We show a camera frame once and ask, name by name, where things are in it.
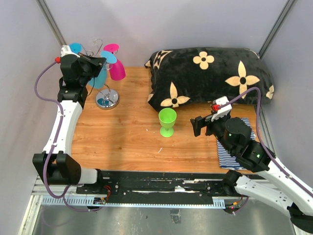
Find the light blue wine glass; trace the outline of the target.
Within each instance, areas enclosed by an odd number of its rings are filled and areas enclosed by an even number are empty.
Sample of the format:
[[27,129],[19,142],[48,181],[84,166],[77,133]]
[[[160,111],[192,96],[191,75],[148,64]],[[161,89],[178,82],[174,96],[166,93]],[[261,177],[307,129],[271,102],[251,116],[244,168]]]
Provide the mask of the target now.
[[106,58],[106,62],[102,67],[99,75],[95,78],[92,78],[88,82],[88,85],[94,89],[100,89],[105,85],[107,79],[107,68],[110,68],[110,65],[113,65],[117,62],[117,58],[112,52],[104,50],[100,53],[100,55],[101,57]]

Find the green wine glass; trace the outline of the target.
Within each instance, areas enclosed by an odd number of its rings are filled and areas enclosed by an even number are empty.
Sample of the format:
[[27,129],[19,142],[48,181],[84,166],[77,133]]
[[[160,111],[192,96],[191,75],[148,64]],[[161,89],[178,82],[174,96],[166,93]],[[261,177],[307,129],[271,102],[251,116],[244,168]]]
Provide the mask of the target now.
[[164,108],[158,114],[159,122],[161,125],[160,134],[163,137],[169,138],[173,135],[173,126],[177,119],[177,113],[172,108]]

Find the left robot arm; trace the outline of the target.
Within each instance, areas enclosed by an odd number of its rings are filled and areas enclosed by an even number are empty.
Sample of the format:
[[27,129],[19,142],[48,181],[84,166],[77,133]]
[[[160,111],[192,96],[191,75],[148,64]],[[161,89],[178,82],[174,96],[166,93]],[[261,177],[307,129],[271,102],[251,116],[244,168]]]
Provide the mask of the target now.
[[60,64],[62,77],[59,80],[57,99],[37,97],[57,105],[57,116],[41,153],[33,156],[33,165],[47,192],[59,198],[50,186],[87,185],[89,190],[98,194],[104,190],[105,182],[99,169],[83,168],[71,156],[71,145],[79,116],[81,115],[88,91],[86,85],[97,77],[106,63],[105,58],[90,57],[82,53],[70,53],[55,58],[51,68]]

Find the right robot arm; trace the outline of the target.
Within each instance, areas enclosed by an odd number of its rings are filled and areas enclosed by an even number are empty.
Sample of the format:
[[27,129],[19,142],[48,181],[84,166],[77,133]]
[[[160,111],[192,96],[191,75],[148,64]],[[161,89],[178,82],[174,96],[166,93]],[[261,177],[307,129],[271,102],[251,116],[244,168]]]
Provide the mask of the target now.
[[228,196],[235,193],[253,197],[286,215],[293,225],[307,232],[313,232],[313,198],[283,172],[286,167],[275,163],[279,159],[260,142],[251,139],[252,129],[239,117],[226,115],[211,120],[212,116],[196,117],[190,122],[197,137],[203,127],[206,135],[214,135],[228,154],[243,168],[267,179],[276,189],[268,188],[252,179],[229,170],[222,182],[222,191]]

